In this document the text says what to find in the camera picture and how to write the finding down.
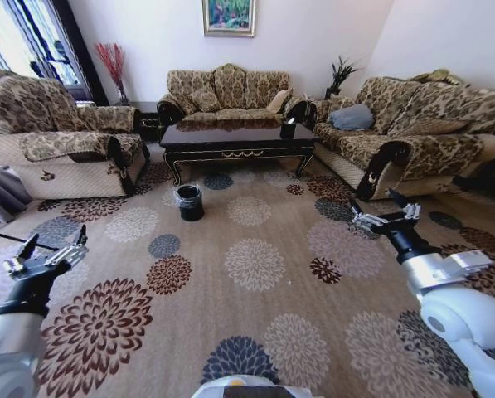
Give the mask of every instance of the painting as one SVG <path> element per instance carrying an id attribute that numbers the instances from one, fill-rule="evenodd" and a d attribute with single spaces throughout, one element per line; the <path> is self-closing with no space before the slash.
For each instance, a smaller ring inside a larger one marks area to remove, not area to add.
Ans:
<path id="1" fill-rule="evenodd" d="M 253 37 L 256 0 L 202 0 L 205 36 Z"/>

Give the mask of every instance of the wall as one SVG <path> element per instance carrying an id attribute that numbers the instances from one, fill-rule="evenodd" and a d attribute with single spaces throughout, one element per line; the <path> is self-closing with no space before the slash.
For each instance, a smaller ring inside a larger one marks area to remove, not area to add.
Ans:
<path id="1" fill-rule="evenodd" d="M 395 0 L 363 78 L 447 68 L 495 88 L 495 0 Z"/>
<path id="2" fill-rule="evenodd" d="M 341 54 L 365 66 L 393 0 L 258 0 L 255 38 L 204 37 L 201 0 L 70 0 L 111 102 L 116 91 L 93 44 L 126 51 L 133 101 L 158 101 L 171 69 L 211 70 L 232 62 L 248 70 L 286 70 L 296 93 L 322 97 L 330 62 Z M 343 85 L 355 94 L 363 70 Z"/>

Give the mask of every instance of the coffee table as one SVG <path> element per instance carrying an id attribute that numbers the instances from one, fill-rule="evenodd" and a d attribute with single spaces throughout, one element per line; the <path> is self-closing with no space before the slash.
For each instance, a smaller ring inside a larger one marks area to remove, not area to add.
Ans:
<path id="1" fill-rule="evenodd" d="M 318 140 L 302 124 L 295 124 L 293 133 L 282 133 L 274 119 L 181 121 L 167 128 L 160 145 L 179 185 L 179 162 L 300 157 L 295 172 L 299 177 Z"/>

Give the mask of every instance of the sofa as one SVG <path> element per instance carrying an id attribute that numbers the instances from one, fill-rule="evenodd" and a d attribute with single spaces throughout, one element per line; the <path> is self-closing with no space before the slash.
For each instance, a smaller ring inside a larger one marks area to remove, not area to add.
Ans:
<path id="1" fill-rule="evenodd" d="M 0 77 L 0 166 L 35 199 L 134 194 L 149 152 L 131 107 L 78 108 L 53 79 Z"/>
<path id="2" fill-rule="evenodd" d="M 290 90 L 283 71 L 247 71 L 226 64 L 212 71 L 170 70 L 167 89 L 157 104 L 159 123 L 166 128 L 180 120 L 269 120 L 295 117 L 303 121 L 307 102 L 291 94 L 277 113 L 266 107 L 281 90 Z"/>
<path id="3" fill-rule="evenodd" d="M 329 115 L 365 104 L 374 124 L 340 130 Z M 446 83 L 368 79 L 355 99 L 314 101 L 308 121 L 320 137 L 315 155 L 363 200 L 387 198 L 388 188 L 407 196 L 446 192 L 495 158 L 495 91 Z"/>

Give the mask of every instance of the window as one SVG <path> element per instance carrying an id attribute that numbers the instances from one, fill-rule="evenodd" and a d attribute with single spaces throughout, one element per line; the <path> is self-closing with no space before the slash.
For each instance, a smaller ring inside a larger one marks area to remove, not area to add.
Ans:
<path id="1" fill-rule="evenodd" d="M 49 2 L 0 0 L 0 68 L 58 79 L 77 100 L 91 99 Z"/>

